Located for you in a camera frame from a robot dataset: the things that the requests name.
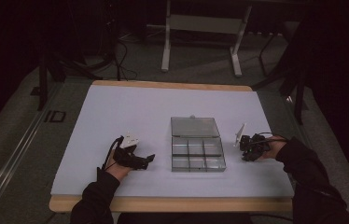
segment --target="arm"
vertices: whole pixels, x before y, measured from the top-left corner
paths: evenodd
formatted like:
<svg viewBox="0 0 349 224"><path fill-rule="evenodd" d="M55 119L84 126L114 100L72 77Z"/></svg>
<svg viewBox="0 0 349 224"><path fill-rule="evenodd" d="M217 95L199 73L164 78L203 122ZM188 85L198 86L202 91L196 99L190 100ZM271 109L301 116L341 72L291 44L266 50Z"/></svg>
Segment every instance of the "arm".
<svg viewBox="0 0 349 224"><path fill-rule="evenodd" d="M82 200L73 207L70 223L114 223L109 206L120 181L131 168L120 166L112 159L107 167L105 171L97 169L97 180L84 189Z"/></svg>
<svg viewBox="0 0 349 224"><path fill-rule="evenodd" d="M263 158L281 161L285 172L297 181L293 199L294 223L349 223L341 194L329 184L317 154L296 138L288 143L271 142Z"/></svg>

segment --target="table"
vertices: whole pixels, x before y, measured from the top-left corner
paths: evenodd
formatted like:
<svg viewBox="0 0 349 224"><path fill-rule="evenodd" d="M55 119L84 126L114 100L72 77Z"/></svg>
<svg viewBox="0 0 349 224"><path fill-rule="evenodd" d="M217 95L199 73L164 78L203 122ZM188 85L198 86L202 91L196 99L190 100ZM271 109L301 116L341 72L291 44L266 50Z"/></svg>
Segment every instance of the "table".
<svg viewBox="0 0 349 224"><path fill-rule="evenodd" d="M203 94L206 93L214 93L214 94L221 94L226 92L250 92L253 93L249 87L244 86L223 86L223 85L203 85L203 84L175 84L175 83L155 83L155 82L117 82L117 81L95 81L92 85L93 87L100 87L100 86L110 86L110 87L130 87L130 88L150 88L154 90L163 89L163 90L179 90L179 91L203 91ZM77 127L74 130L73 135L79 131L79 127ZM217 121L217 126L220 131L223 131L224 129L220 127L220 120ZM226 139L226 136L223 137L223 142L226 142L228 139ZM69 147L72 145L72 139L69 142ZM237 151L227 151L225 152L226 155L229 155L226 157L227 162L230 162L232 158L230 157L231 153L239 153ZM154 160L148 167L147 171L141 171L141 172L158 172L155 169L154 166L160 165L160 161ZM280 167L276 166L276 163L267 163L271 168L277 169L280 171L280 174L285 174L283 171L281 171ZM256 167L262 167L261 164L256 163L248 163L244 164L248 167L256 168ZM230 169L226 170L227 173L224 172L224 174L230 174ZM148 176L148 173L138 173L137 176L141 176L146 174ZM289 185L288 179L284 181L283 188L291 188ZM116 192L116 196L113 199L113 202L111 203L110 209L112 212L235 212L235 211L290 211L292 204L291 204L291 192L292 189L286 189L283 195L281 196L272 196L272 197L219 197L219 196L212 196L212 197L153 197L153 196L124 196L127 195L125 192L121 192L120 189L126 189L128 190L129 186L124 184L122 182L121 187L119 188L118 192L119 195L117 195L118 192ZM73 206L80 200L80 195L64 195L64 194L53 194L51 197L51 200L49 202L49 208L54 212L70 212Z"/></svg>
<svg viewBox="0 0 349 224"><path fill-rule="evenodd" d="M230 57L232 68L236 77L242 76L242 69L239 62L238 50L244 37L246 25L248 23L252 6L266 5L267 7L283 6L306 6L311 0L242 0L239 4L246 6L242 19L213 18L191 15L179 15L171 13L171 0L166 1L166 23L165 23L165 45L163 49L161 71L169 71L170 51L171 51L171 30L186 30L198 32L212 32L221 34L236 35L236 42L230 47Z"/></svg>

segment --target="white table leg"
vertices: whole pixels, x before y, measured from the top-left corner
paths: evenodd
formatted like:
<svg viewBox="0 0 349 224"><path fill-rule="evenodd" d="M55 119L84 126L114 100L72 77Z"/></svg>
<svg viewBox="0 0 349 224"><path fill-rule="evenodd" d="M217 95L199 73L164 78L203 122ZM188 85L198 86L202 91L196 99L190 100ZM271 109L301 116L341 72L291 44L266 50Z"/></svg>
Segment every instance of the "white table leg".
<svg viewBox="0 0 349 224"><path fill-rule="evenodd" d="M233 47L230 47L230 56L232 59L233 72L236 77L242 76L241 65L239 63L239 58L238 58L238 50L239 50L239 46L241 45L242 38L244 37L244 30L246 28L247 21L250 16L250 12L251 12L251 7L247 7L247 10L244 14L244 18L242 19L242 22L239 26L239 31L237 34L238 38L236 40L236 43Z"/></svg>
<svg viewBox="0 0 349 224"><path fill-rule="evenodd" d="M169 71L169 60L171 56L171 0L166 1L166 26L165 26L165 47L163 49L161 71Z"/></svg>

